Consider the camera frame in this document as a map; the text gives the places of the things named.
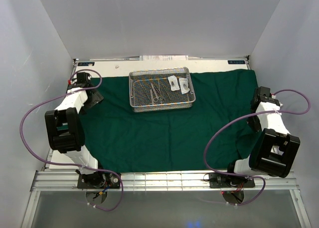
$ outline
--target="white packet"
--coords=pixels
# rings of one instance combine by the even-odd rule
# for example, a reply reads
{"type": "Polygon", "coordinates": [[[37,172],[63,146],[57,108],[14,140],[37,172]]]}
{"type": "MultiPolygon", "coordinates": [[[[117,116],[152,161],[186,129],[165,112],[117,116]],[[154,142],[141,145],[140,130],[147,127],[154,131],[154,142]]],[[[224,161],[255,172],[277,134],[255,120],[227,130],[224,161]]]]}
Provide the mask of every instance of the white packet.
{"type": "Polygon", "coordinates": [[[168,81],[169,81],[169,84],[170,84],[171,91],[179,90],[178,81],[177,81],[177,78],[175,76],[168,77],[168,81]]]}
{"type": "Polygon", "coordinates": [[[187,78],[180,78],[179,79],[180,90],[182,94],[188,93],[190,91],[188,87],[188,79],[187,78]]]}

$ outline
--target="metal tray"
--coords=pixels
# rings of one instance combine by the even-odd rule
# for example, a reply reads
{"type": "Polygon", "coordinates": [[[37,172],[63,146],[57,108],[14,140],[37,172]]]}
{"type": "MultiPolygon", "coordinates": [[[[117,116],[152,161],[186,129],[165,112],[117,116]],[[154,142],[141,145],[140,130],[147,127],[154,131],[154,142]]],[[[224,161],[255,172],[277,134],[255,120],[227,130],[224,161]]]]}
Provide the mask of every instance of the metal tray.
{"type": "Polygon", "coordinates": [[[130,105],[134,112],[147,112],[155,110],[177,109],[191,107],[196,100],[193,84],[187,67],[163,70],[136,71],[129,74],[130,105]],[[181,90],[171,91],[169,76],[188,79],[190,91],[182,94],[181,90]],[[152,84],[162,101],[152,105],[152,84]]]}

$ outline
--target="green cloth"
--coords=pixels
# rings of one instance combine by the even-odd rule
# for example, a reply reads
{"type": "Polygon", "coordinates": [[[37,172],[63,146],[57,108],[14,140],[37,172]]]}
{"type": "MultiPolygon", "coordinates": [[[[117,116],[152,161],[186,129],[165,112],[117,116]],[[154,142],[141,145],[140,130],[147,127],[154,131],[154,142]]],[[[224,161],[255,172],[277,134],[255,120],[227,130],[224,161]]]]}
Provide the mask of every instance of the green cloth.
{"type": "MultiPolygon", "coordinates": [[[[191,108],[135,113],[128,77],[103,78],[98,90],[104,101],[80,117],[93,157],[116,172],[205,170],[207,142],[225,124],[250,113],[257,81],[252,70],[192,73],[191,79],[196,95],[191,108]]],[[[98,78],[92,81],[97,84],[98,78]]],[[[245,120],[237,122],[213,141],[208,163],[222,169],[246,158],[257,137],[245,120]]]]}

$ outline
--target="black label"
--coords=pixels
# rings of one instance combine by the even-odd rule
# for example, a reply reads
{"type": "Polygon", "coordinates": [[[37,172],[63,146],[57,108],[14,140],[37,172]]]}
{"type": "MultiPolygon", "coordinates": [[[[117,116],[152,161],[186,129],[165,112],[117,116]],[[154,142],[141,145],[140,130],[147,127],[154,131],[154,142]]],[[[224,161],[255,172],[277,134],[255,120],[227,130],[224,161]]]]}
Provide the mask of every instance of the black label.
{"type": "Polygon", "coordinates": [[[228,64],[246,64],[244,60],[228,60],[228,64]]]}
{"type": "Polygon", "coordinates": [[[94,66],[94,62],[79,62],[78,66],[94,66]]]}

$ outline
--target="white wall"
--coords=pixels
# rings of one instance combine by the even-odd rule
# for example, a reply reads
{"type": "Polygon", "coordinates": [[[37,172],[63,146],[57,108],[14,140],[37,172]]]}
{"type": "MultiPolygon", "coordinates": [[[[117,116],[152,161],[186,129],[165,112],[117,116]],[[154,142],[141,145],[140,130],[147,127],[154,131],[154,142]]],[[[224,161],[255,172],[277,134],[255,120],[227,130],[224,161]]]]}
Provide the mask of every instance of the white wall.
{"type": "MultiPolygon", "coordinates": [[[[23,146],[19,123],[24,113],[63,94],[72,59],[40,0],[0,0],[0,227],[21,226],[35,169],[42,164],[23,146]]],[[[26,139],[42,157],[48,153],[41,107],[25,123],[26,139]]]]}
{"type": "MultiPolygon", "coordinates": [[[[252,55],[259,85],[272,91],[297,89],[312,102],[307,115],[284,115],[288,130],[300,137],[294,169],[313,227],[319,227],[319,0],[281,0],[252,55]]],[[[289,110],[303,110],[297,95],[280,95],[289,110]]]]}
{"type": "Polygon", "coordinates": [[[279,0],[41,0],[72,58],[251,54],[279,0]]]}

